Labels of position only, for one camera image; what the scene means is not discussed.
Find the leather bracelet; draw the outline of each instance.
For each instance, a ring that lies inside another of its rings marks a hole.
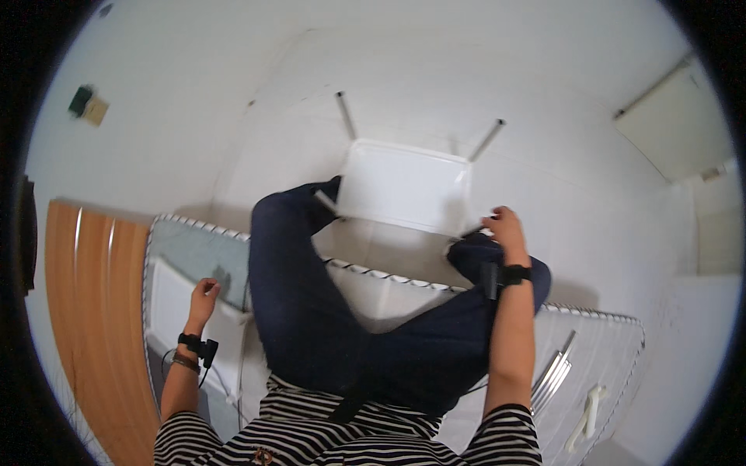
[[[174,358],[171,360],[171,363],[173,364],[174,362],[183,365],[187,369],[192,369],[194,372],[197,373],[197,375],[199,375],[201,371],[201,368],[196,362],[192,361],[182,354],[174,353]]]

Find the cable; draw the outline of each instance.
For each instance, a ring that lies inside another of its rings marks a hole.
[[[202,381],[199,383],[199,386],[197,388],[202,388],[202,384],[204,383],[204,380],[207,378],[207,373],[208,372],[210,372],[210,368],[207,368],[207,369],[204,370],[204,375],[202,376]]]
[[[176,351],[176,348],[172,348],[172,349],[166,351],[163,354],[163,357],[160,358],[160,376],[161,376],[161,378],[163,379],[164,382],[166,381],[166,375],[163,373],[163,363],[166,362],[166,356],[168,356],[169,353],[171,353],[172,351]]]
[[[164,381],[166,380],[166,374],[163,371],[163,364],[166,362],[166,357],[169,355],[169,353],[171,353],[173,351],[176,351],[176,348],[172,348],[172,349],[166,351],[166,353],[163,354],[163,357],[160,359],[160,376],[163,378]],[[198,389],[202,388],[202,384],[204,383],[204,380],[207,378],[207,372],[209,372],[211,368],[212,368],[212,366],[210,366],[209,368],[207,368],[204,371],[204,375],[202,376],[202,381],[199,383],[199,386],[197,387]],[[221,377],[220,372],[218,372],[217,369],[215,369],[215,371],[216,371],[216,374],[218,375],[218,380],[220,381],[220,385],[222,385],[223,391],[225,392],[226,400],[230,400],[231,399],[231,393],[230,393],[231,390],[228,389],[228,387],[225,385],[225,382],[223,381],[223,378]],[[230,400],[229,404],[231,404],[234,408],[236,408],[236,412],[238,412],[239,417],[242,418],[244,420],[244,422],[246,422],[248,424],[249,420],[246,419],[246,416],[243,415],[243,412],[242,412],[242,410],[241,410],[241,408],[239,406],[239,404],[240,404],[240,398],[236,399],[235,403],[233,403],[233,401]]]
[[[474,391],[481,390],[482,388],[485,388],[486,386],[487,386],[487,382],[472,388],[471,390],[467,391],[464,395],[468,395]]]

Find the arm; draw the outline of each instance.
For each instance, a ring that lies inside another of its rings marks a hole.
[[[189,308],[189,319],[184,326],[186,335],[202,335],[207,320],[215,309],[215,299],[220,293],[220,285],[214,278],[199,280],[192,292],[192,304]],[[179,344],[176,352],[198,362],[197,354],[187,350],[185,344]],[[181,364],[172,364],[163,394],[160,398],[160,420],[166,422],[174,413],[180,411],[197,411],[198,400],[197,373]]]
[[[495,209],[497,219],[484,218],[485,227],[503,248],[505,265],[531,266],[521,222],[507,207]],[[533,286],[523,280],[506,287],[500,296],[489,348],[489,379],[484,415],[515,403],[531,407],[531,377],[534,362]]]

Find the black and white striped shirt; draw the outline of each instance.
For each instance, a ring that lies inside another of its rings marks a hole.
[[[440,420],[367,402],[347,424],[327,418],[342,400],[271,376],[259,417],[228,443],[194,412],[171,416],[158,430],[161,465],[540,465],[531,415],[523,406],[492,410],[460,456],[432,437]]]

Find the navy pants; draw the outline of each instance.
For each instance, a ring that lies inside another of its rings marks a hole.
[[[313,193],[321,189],[336,200],[340,180],[269,195],[252,213],[248,280],[269,369],[292,384],[342,396],[361,383],[374,385],[367,399],[442,416],[486,374],[495,306],[479,284],[481,264],[502,263],[502,250],[481,233],[454,244],[448,260],[474,288],[391,332],[371,334],[311,242],[335,219]],[[538,310],[551,276],[543,262],[531,261]]]

